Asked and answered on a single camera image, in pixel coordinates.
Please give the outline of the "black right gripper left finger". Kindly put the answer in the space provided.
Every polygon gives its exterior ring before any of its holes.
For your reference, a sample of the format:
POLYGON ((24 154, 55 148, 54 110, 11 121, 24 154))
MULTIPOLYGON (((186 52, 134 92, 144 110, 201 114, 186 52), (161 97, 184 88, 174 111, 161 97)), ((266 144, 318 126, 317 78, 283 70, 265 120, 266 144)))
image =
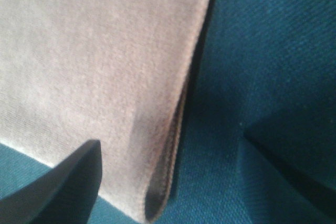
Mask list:
POLYGON ((101 184, 101 144, 89 140, 1 200, 1 223, 87 223, 101 184))

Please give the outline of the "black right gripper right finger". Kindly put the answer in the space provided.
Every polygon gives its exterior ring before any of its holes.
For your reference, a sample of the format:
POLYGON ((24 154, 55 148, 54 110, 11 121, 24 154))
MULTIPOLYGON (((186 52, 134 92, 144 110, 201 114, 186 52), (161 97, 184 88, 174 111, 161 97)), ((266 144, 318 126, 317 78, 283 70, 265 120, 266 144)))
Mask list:
POLYGON ((279 110, 250 125, 244 137, 316 210, 335 220, 335 103, 279 110))

